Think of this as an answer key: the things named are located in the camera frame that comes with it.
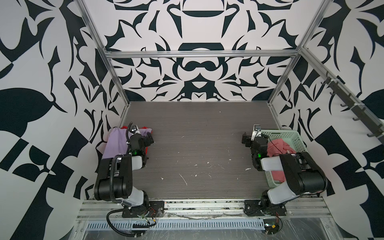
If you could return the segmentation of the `purple t shirt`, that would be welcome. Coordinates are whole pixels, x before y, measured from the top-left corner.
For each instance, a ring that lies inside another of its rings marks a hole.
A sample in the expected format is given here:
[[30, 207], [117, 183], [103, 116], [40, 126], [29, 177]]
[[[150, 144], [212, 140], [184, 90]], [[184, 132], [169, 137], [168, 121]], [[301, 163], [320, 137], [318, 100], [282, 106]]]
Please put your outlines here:
[[127, 155], [127, 154], [130, 154], [132, 156], [130, 152], [130, 138], [127, 138], [127, 142], [125, 144], [107, 142], [102, 159], [111, 159], [117, 155]]

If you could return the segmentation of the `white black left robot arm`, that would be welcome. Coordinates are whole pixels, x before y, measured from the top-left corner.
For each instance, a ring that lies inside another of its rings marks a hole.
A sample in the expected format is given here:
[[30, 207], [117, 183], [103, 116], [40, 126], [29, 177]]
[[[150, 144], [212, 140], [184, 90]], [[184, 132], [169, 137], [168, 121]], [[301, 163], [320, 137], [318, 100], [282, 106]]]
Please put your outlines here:
[[147, 164], [147, 148], [154, 143], [151, 129], [139, 129], [135, 134], [115, 128], [110, 133], [98, 168], [94, 197], [110, 201], [139, 213], [150, 207], [148, 195], [133, 185], [133, 171]]

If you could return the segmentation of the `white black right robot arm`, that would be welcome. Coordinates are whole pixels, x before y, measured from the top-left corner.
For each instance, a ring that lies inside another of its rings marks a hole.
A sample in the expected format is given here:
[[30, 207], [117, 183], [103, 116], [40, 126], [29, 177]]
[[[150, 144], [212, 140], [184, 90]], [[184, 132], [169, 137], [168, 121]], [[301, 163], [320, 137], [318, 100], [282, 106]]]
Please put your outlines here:
[[271, 215], [285, 203], [303, 195], [320, 194], [328, 188], [324, 171], [308, 152], [285, 153], [268, 156], [269, 138], [264, 134], [242, 135], [242, 144], [251, 150], [252, 163], [259, 172], [282, 171], [286, 180], [277, 187], [263, 192], [256, 205], [245, 203], [245, 213], [260, 211]]

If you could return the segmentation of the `pink t shirt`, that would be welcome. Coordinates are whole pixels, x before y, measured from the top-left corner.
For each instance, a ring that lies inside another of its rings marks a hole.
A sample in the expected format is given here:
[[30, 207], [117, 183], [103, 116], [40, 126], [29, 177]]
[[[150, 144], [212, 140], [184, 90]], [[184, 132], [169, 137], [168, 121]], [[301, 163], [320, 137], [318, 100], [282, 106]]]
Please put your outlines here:
[[272, 198], [290, 198], [307, 194], [320, 194], [328, 188], [324, 171], [308, 152], [296, 152], [282, 139], [268, 143], [266, 162], [280, 181], [279, 186], [266, 192]]

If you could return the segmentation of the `red folded t shirt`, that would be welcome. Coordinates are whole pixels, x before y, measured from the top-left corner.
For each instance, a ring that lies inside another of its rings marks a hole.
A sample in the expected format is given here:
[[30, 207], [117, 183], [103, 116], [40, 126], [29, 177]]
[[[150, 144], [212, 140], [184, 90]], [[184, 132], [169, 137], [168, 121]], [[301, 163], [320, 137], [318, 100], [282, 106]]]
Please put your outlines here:
[[[128, 130], [127, 126], [123, 126], [122, 128], [112, 128], [108, 135], [108, 140], [107, 142], [111, 143], [123, 143], [125, 144], [127, 142], [127, 138], [130, 138], [133, 134]], [[139, 128], [139, 132], [142, 136], [146, 136], [147, 133], [152, 133], [153, 130], [151, 128], [147, 127], [141, 127]]]

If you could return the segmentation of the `mint green plastic basket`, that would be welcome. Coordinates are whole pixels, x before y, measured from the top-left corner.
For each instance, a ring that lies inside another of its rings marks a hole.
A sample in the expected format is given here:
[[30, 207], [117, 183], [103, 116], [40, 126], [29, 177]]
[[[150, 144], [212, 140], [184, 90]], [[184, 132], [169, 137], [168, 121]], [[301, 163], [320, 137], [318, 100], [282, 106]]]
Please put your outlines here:
[[[268, 141], [268, 157], [278, 157], [280, 154], [307, 152], [306, 145], [300, 134], [292, 130], [262, 130]], [[286, 178], [283, 171], [266, 172], [268, 186], [275, 188]]]

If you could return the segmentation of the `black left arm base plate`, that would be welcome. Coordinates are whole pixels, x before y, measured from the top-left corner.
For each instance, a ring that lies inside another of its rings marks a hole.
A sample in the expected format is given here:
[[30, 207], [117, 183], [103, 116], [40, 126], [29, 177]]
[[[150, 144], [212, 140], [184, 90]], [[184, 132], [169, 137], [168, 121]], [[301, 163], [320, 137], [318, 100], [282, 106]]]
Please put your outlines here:
[[123, 218], [138, 218], [148, 217], [155, 218], [164, 213], [165, 202], [164, 201], [149, 201], [144, 202], [140, 206], [124, 208], [122, 213]]

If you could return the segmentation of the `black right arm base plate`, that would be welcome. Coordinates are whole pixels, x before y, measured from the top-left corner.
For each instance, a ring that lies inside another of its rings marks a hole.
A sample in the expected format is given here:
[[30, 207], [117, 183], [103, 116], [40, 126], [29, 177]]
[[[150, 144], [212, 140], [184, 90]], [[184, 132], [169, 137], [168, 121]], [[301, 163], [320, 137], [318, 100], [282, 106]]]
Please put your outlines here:
[[245, 200], [244, 213], [249, 217], [256, 216], [286, 216], [284, 204], [274, 205], [269, 200]]

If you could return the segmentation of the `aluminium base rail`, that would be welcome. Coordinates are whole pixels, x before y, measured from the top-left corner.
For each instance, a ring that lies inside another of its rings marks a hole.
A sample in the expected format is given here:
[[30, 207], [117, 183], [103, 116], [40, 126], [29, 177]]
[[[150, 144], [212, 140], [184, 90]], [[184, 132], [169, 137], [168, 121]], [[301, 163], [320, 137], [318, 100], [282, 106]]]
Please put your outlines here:
[[[214, 219], [246, 218], [245, 199], [152, 199], [147, 217], [156, 219]], [[122, 206], [108, 202], [86, 200], [81, 205], [77, 220], [104, 220], [112, 210]], [[323, 198], [297, 198], [282, 208], [287, 218], [331, 218]]]

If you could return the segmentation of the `aluminium frame back crossbar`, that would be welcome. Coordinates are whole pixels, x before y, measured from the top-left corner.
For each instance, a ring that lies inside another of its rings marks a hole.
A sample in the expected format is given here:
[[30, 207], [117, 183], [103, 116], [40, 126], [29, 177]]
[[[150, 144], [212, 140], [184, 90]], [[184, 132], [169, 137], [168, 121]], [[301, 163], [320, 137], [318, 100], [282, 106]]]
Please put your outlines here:
[[106, 51], [108, 59], [127, 58], [208, 58], [208, 57], [292, 57], [295, 50], [224, 50], [224, 51]]

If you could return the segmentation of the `aluminium frame post left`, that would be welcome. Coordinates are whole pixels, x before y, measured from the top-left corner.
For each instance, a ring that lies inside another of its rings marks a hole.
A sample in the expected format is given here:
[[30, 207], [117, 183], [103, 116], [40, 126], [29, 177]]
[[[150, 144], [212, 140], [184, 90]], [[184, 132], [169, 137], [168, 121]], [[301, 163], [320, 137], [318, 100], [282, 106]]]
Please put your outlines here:
[[126, 93], [125, 93], [125, 90], [122, 86], [122, 83], [120, 81], [120, 78], [118, 77], [112, 63], [110, 62], [110, 60], [107, 58], [107, 54], [106, 54], [106, 51], [105, 51], [105, 46], [103, 45], [103, 42], [98, 34], [98, 31], [97, 31], [97, 28], [96, 28], [96, 25], [94, 24], [93, 20], [92, 20], [92, 17], [91, 17], [91, 14], [86, 6], [86, 3], [85, 1], [83, 0], [75, 0], [78, 8], [79, 8], [79, 11], [81, 13], [81, 16], [82, 16], [82, 19], [86, 25], [86, 27], [89, 29], [90, 31], [90, 35], [97, 47], [97, 50], [102, 58], [102, 61], [105, 65], [105, 67], [107, 68], [109, 74], [111, 75], [112, 77], [112, 80], [115, 84], [115, 86], [117, 87], [117, 91], [118, 93], [120, 94], [120, 96], [122, 97], [122, 100], [125, 104], [126, 107], [129, 107], [130, 106], [130, 100], [128, 99]]

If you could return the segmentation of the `aluminium frame post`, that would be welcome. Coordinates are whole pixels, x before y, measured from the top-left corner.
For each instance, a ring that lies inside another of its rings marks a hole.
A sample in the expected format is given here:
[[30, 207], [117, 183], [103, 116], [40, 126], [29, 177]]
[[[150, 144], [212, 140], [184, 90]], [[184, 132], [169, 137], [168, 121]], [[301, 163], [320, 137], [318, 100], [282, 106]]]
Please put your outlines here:
[[82, 19], [86, 25], [86, 27], [89, 29], [90, 31], [90, 35], [97, 47], [97, 50], [102, 58], [102, 61], [105, 65], [105, 67], [107, 68], [109, 74], [111, 75], [112, 77], [112, 80], [115, 84], [115, 86], [117, 87], [117, 91], [118, 93], [120, 94], [120, 96], [122, 97], [122, 100], [125, 104], [126, 107], [129, 107], [130, 106], [130, 100], [128, 99], [126, 93], [125, 93], [125, 90], [122, 86], [122, 83], [120, 81], [120, 78], [118, 77], [112, 63], [110, 62], [110, 60], [107, 58], [107, 54], [106, 54], [106, 51], [105, 51], [105, 46], [103, 45], [103, 42], [98, 34], [98, 31], [97, 31], [97, 28], [96, 28], [96, 25], [94, 24], [93, 20], [92, 20], [92, 17], [91, 17], [91, 14], [86, 6], [86, 3], [85, 1], [83, 0], [75, 0], [78, 8], [79, 8], [79, 11], [81, 13], [81, 16], [82, 16]]
[[314, 35], [315, 30], [319, 27], [321, 21], [325, 17], [325, 14], [326, 14], [328, 8], [330, 7], [331, 3], [333, 3], [333, 2], [334, 1], [332, 1], [332, 0], [321, 1], [321, 4], [320, 4], [318, 10], [316, 11], [313, 19], [311, 20], [311, 22], [310, 22], [310, 24], [309, 24], [309, 26], [308, 26], [305, 34], [304, 34], [304, 37], [302, 38], [302, 40], [300, 41], [300, 43], [296, 47], [295, 55], [293, 57], [291, 57], [290, 62], [288, 63], [285, 71], [283, 72], [282, 76], [278, 80], [276, 87], [274, 88], [270, 98], [268, 99], [268, 104], [270, 106], [273, 105], [274, 101], [278, 97], [280, 91], [282, 90], [283, 86], [285, 85], [286, 81], [288, 80], [290, 73], [293, 71], [294, 67], [296, 66], [296, 64], [300, 60], [300, 58], [302, 56], [302, 50], [305, 48], [305, 46], [311, 40], [312, 36]]

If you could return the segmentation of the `black hook rail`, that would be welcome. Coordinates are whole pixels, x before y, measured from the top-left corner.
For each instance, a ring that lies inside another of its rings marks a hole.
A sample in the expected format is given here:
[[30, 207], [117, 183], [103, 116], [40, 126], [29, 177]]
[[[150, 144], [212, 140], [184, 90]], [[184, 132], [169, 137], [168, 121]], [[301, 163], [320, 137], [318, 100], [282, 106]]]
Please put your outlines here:
[[323, 86], [331, 89], [331, 96], [337, 96], [341, 101], [341, 107], [352, 111], [355, 122], [361, 122], [370, 133], [368, 138], [376, 138], [381, 145], [384, 145], [384, 123], [380, 120], [366, 104], [364, 104], [346, 85], [337, 77], [326, 71], [326, 78], [322, 82]]

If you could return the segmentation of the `aluminium frame post right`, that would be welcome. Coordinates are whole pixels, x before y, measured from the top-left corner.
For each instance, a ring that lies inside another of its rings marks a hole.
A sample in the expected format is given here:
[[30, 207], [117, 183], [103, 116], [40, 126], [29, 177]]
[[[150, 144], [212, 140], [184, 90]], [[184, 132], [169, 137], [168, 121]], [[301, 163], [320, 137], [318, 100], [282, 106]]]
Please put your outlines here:
[[332, 0], [321, 1], [321, 4], [320, 4], [318, 10], [316, 11], [313, 19], [311, 20], [311, 22], [310, 22], [310, 24], [309, 24], [309, 26], [308, 26], [305, 34], [304, 34], [304, 37], [302, 38], [302, 40], [300, 41], [300, 43], [296, 47], [295, 55], [293, 57], [291, 57], [290, 62], [288, 63], [285, 71], [283, 72], [282, 76], [278, 80], [276, 87], [274, 88], [270, 98], [268, 99], [268, 104], [270, 106], [273, 105], [274, 101], [278, 97], [280, 91], [282, 90], [283, 86], [285, 85], [286, 81], [288, 80], [290, 73], [293, 71], [294, 67], [296, 66], [296, 64], [300, 60], [300, 58], [302, 56], [302, 50], [305, 48], [305, 46], [311, 40], [312, 36], [314, 35], [315, 30], [319, 27], [321, 21], [325, 17], [325, 14], [326, 14], [328, 8], [330, 7], [331, 3], [333, 3], [333, 2], [334, 1], [332, 1]]

